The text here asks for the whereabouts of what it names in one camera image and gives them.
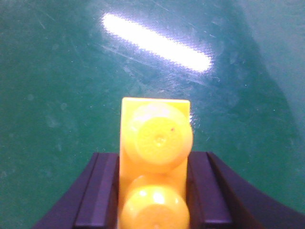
green surface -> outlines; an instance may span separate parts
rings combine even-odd
[[[304,25],[303,5],[280,2],[0,0],[0,228],[30,228],[92,152],[119,151],[124,96],[191,100],[194,150],[305,213],[305,38],[281,26]],[[206,52],[211,69],[111,36],[108,12]]]

yellow lego brick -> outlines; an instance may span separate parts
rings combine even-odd
[[[189,116],[187,100],[123,98],[120,229],[188,228]]]

scratch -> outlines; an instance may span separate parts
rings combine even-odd
[[[104,46],[104,45],[101,45],[101,47],[104,48],[104,49],[106,49],[106,50],[108,50],[108,51],[111,51],[112,53],[115,53],[115,54],[117,54],[117,55],[120,55],[120,56],[122,56],[122,57],[125,57],[125,58],[127,58],[127,59],[129,59],[129,60],[132,60],[132,61],[135,61],[135,62],[137,62],[137,63],[146,65],[146,66],[148,66],[148,67],[151,67],[151,68],[160,70],[159,68],[157,68],[157,67],[155,67],[155,66],[153,66],[153,65],[151,65],[151,64],[149,64],[149,63],[139,61],[139,60],[137,60],[137,59],[135,59],[135,58],[133,58],[133,57],[130,57],[130,56],[127,56],[127,55],[125,55],[125,54],[123,54],[123,53],[120,53],[120,52],[118,52],[118,51],[116,51],[116,50],[114,50],[114,49],[112,49],[112,48],[106,47],[106,46]]]
[[[42,24],[42,22],[39,20],[39,18],[37,17],[36,13],[35,13],[35,17],[37,18],[39,24],[43,27],[43,29],[45,30],[46,27]]]
[[[159,3],[155,2],[154,0],[152,0],[152,2],[153,2],[154,4],[156,4],[157,6],[161,7],[162,9],[164,9],[164,10],[166,10],[166,11],[169,12],[169,10],[168,10],[167,8],[163,7],[162,5],[160,5]]]
[[[31,6],[33,9],[35,9],[35,10],[37,10],[37,11],[43,13],[44,15],[46,15],[46,16],[47,16],[48,18],[50,18],[51,20],[56,21],[53,17],[51,17],[49,14],[47,14],[47,12],[45,12],[45,11],[39,9],[38,7],[33,6],[32,4],[29,4],[27,1],[26,1],[25,3],[28,4],[29,6]]]
[[[78,58],[80,59],[80,61],[81,61],[82,65],[83,65],[84,67],[88,68],[88,66],[87,66],[87,65],[85,65],[85,62],[83,61],[83,59],[82,59],[82,57],[81,57],[80,53],[78,52],[78,50],[77,50],[77,46],[74,44],[74,42],[73,42],[73,40],[72,40],[71,38],[70,38],[70,41],[71,41],[71,45],[72,45],[72,47],[73,47],[73,49],[74,49],[74,51],[75,51],[76,55],[77,55],[77,56],[78,56]]]

lego stud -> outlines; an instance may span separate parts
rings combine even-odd
[[[188,229],[185,201],[168,186],[142,186],[129,193],[122,209],[122,229]]]
[[[127,155],[139,167],[166,173],[187,158],[193,134],[189,120],[181,111],[152,102],[134,111],[122,140]]]

shiny green table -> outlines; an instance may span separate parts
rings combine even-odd
[[[116,34],[105,15],[208,67]],[[189,99],[193,150],[305,213],[304,15],[301,0],[0,1],[0,228],[30,228],[93,152],[119,151],[124,96]]]

